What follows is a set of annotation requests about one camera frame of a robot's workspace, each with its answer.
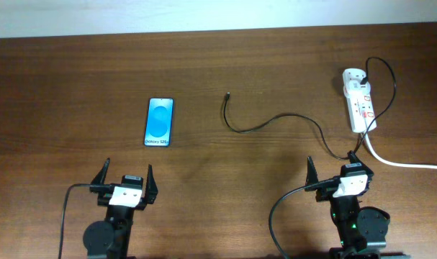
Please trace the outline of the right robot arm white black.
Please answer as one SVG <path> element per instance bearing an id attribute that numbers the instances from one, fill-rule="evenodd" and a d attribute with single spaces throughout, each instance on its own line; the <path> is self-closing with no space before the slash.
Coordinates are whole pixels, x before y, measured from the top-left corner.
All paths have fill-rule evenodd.
<path id="1" fill-rule="evenodd" d="M 359 205 L 359 197 L 369 190 L 373 171 L 352 152 L 349 164 L 338 176 L 319 181 L 312 158 L 307 159 L 307 191 L 316 193 L 317 202 L 330 203 L 330 217 L 338 230 L 341 246 L 329 250 L 330 258 L 379 258 L 386 247 L 390 215 L 376 207 Z"/>

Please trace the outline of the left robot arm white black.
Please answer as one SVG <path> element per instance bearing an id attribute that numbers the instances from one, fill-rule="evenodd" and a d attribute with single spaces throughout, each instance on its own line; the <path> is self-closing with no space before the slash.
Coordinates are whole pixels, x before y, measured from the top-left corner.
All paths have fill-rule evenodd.
<path id="1" fill-rule="evenodd" d="M 126 258 L 134 213 L 153 204 L 158 195 L 151 165 L 145 178 L 124 175 L 120 183 L 106 184 L 109 163 L 110 159 L 106 159 L 89 187 L 90 192 L 97 195 L 97 204 L 106 208 L 106 216 L 84 231 L 83 244 L 88 259 Z"/>

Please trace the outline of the blue-screen Galaxy smartphone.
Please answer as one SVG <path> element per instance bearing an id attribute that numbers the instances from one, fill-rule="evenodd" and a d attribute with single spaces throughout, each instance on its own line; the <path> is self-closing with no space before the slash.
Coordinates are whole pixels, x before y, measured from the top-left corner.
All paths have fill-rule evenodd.
<path id="1" fill-rule="evenodd" d="M 144 144 L 148 147 L 168 147 L 171 140 L 174 100 L 151 98 L 148 105 Z"/>

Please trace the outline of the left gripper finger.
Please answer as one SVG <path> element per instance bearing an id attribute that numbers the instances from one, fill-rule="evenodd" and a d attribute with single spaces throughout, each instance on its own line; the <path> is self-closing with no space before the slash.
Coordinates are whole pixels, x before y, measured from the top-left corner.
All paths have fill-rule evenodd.
<path id="1" fill-rule="evenodd" d="M 158 187 L 153 177 L 153 167 L 152 165 L 149 165 L 148 174 L 146 178 L 146 185 L 145 185 L 145 197 L 144 197 L 145 203 L 154 204 L 157 195 L 158 195 Z"/>
<path id="2" fill-rule="evenodd" d="M 91 193 L 99 192 L 100 188 L 104 185 L 109 164 L 110 164 L 110 158 L 107 158 L 104 162 L 104 165 L 102 166 L 102 169 L 95 175 L 95 177 L 91 181 L 91 187 L 89 188 Z"/>

